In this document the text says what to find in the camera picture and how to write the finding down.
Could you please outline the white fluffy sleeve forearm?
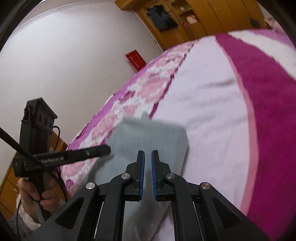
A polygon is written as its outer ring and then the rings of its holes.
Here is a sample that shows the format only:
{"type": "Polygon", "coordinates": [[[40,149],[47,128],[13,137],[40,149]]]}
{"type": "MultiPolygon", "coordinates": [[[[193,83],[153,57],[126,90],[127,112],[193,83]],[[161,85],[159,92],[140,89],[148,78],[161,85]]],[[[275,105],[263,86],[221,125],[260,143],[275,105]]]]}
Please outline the white fluffy sleeve forearm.
{"type": "Polygon", "coordinates": [[[17,202],[20,201],[20,208],[16,206],[16,212],[13,217],[6,220],[9,227],[21,240],[26,240],[32,232],[41,226],[34,200],[40,201],[41,207],[52,213],[59,210],[65,204],[65,201],[60,199],[57,194],[50,194],[45,199],[40,199],[39,195],[36,198],[35,196],[35,194],[31,195],[28,192],[19,194],[16,200],[17,202]]]}

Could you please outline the left hand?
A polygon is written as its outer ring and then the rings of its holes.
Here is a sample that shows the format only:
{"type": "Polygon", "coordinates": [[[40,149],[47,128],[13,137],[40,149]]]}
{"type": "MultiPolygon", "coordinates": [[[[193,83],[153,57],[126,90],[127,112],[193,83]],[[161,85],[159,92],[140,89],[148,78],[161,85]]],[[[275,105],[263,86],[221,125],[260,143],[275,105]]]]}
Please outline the left hand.
{"type": "Polygon", "coordinates": [[[39,194],[35,185],[26,178],[18,180],[21,204],[27,214],[36,222],[42,213],[41,210],[55,212],[60,208],[58,196],[59,185],[55,179],[50,178],[47,183],[48,189],[39,194]]]}

